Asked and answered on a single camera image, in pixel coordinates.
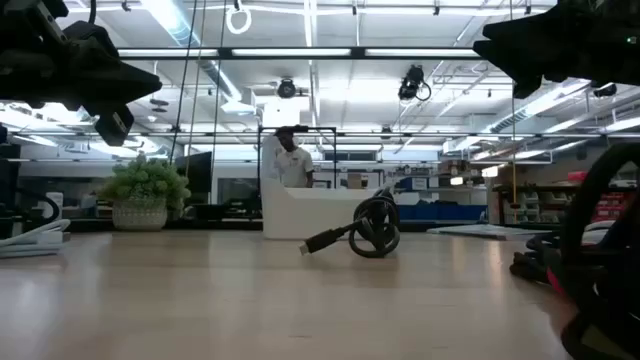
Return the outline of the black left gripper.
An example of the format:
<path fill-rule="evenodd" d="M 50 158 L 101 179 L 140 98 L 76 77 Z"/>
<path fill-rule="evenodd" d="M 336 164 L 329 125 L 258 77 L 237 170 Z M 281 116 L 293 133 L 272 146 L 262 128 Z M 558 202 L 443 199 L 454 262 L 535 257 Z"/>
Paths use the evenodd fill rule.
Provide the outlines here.
<path fill-rule="evenodd" d="M 62 31 L 56 19 L 68 14 L 63 0 L 0 0 L 0 101 L 82 106 L 99 117 L 106 144 L 120 147 L 134 123 L 127 103 L 162 83 L 122 61 L 105 28 L 76 21 Z"/>

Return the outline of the white plastic bin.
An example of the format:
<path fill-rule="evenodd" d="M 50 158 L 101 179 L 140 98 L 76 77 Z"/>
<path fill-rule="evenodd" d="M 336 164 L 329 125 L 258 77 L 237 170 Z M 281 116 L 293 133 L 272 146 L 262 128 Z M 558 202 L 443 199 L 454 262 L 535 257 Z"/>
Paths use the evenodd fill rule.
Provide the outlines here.
<path fill-rule="evenodd" d="M 263 235 L 274 240 L 303 240 L 353 221 L 355 208 L 374 195 L 367 189 L 287 188 L 260 182 Z"/>

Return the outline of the overhead light bar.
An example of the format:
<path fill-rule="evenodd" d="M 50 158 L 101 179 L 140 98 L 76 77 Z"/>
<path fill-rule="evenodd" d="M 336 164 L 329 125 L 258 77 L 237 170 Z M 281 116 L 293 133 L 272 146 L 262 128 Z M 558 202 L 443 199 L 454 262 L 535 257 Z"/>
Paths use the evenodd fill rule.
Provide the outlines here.
<path fill-rule="evenodd" d="M 119 48 L 123 60 L 330 60 L 330 59 L 420 59 L 477 60 L 471 48 L 424 47 L 268 47 L 268 48 Z"/>

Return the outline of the shelf with grey bins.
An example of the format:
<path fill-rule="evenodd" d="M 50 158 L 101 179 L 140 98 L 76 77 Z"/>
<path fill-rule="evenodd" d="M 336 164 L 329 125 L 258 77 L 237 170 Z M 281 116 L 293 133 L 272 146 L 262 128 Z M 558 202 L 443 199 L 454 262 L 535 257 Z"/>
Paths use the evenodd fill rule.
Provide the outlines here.
<path fill-rule="evenodd" d="M 496 185 L 499 225 L 555 226 L 565 218 L 578 190 L 570 185 Z"/>

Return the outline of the green plant in white pot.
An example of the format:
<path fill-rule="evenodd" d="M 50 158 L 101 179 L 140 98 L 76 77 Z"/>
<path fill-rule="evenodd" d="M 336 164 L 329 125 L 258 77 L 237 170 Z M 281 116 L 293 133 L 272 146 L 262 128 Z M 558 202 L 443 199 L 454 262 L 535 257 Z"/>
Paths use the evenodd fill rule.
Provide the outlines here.
<path fill-rule="evenodd" d="M 191 196 L 189 180 L 167 160 L 139 155 L 113 174 L 99 191 L 112 205 L 112 222 L 123 231 L 159 231 L 170 213 L 181 215 Z"/>

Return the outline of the person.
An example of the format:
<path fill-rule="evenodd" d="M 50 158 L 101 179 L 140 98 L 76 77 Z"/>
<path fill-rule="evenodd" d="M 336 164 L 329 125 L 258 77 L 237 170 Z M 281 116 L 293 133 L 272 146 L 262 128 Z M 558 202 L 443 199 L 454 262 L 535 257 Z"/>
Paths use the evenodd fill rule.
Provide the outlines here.
<path fill-rule="evenodd" d="M 280 182 L 287 188 L 311 188 L 314 173 L 311 154 L 296 144 L 294 128 L 282 127 L 275 137 L 279 142 L 276 167 Z"/>

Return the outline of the black computer monitor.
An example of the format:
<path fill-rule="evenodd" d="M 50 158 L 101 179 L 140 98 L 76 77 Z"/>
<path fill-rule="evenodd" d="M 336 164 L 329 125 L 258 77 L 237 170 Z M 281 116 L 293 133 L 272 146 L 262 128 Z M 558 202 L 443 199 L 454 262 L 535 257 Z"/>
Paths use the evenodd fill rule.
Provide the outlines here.
<path fill-rule="evenodd" d="M 185 200 L 186 205 L 208 202 L 212 183 L 211 155 L 211 152 L 204 152 L 174 160 L 177 172 L 188 179 L 187 189 L 191 195 Z"/>

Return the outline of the grey flat board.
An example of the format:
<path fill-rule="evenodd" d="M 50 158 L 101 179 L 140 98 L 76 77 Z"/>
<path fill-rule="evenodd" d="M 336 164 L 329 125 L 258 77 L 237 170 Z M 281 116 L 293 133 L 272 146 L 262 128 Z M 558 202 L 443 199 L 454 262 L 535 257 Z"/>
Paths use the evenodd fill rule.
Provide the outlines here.
<path fill-rule="evenodd" d="M 437 227 L 429 229 L 428 233 L 438 235 L 485 238 L 498 241 L 527 240 L 537 234 L 536 231 L 520 228 L 502 227 L 490 224 Z"/>

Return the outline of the blue storage bin row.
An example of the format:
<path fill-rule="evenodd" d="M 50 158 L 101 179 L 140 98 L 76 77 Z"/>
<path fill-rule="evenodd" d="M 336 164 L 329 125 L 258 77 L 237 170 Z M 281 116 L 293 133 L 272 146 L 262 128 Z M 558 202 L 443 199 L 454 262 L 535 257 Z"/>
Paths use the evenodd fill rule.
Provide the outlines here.
<path fill-rule="evenodd" d="M 418 203 L 399 205 L 401 221 L 464 222 L 478 221 L 487 210 L 486 205 L 460 205 L 448 203 Z"/>

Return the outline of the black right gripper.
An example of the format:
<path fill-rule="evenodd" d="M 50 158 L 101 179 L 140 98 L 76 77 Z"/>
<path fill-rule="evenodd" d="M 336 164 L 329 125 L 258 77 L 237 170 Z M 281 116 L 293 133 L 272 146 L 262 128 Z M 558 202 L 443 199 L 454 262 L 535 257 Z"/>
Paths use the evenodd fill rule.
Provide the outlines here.
<path fill-rule="evenodd" d="M 640 86 L 640 0 L 558 0 L 543 13 L 485 25 L 482 36 L 476 54 L 523 76 L 513 78 L 516 99 L 536 92 L 542 75 L 558 76 L 561 64 L 570 77 Z"/>

